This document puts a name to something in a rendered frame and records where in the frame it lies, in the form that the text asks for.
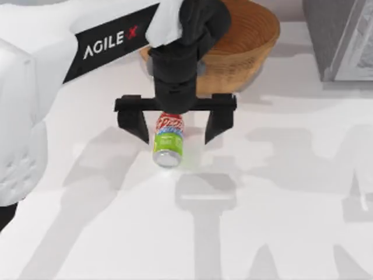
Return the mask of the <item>green red and white can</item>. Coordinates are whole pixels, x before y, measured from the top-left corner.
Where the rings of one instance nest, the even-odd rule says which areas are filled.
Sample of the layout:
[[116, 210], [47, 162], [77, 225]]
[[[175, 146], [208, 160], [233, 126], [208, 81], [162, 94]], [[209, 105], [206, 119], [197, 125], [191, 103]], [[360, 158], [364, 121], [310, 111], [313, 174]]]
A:
[[177, 167], [182, 160], [184, 121], [182, 115], [162, 112], [154, 132], [153, 160], [165, 168]]

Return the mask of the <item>wooden basket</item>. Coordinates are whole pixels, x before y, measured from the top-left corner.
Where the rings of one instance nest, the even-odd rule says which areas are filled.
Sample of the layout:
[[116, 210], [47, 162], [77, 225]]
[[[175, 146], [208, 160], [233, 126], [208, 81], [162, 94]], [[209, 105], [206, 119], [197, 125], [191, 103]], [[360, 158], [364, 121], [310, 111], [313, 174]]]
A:
[[139, 53], [191, 61], [198, 67], [196, 94], [235, 93], [253, 78], [280, 35], [278, 18], [251, 0], [183, 0], [181, 37]]

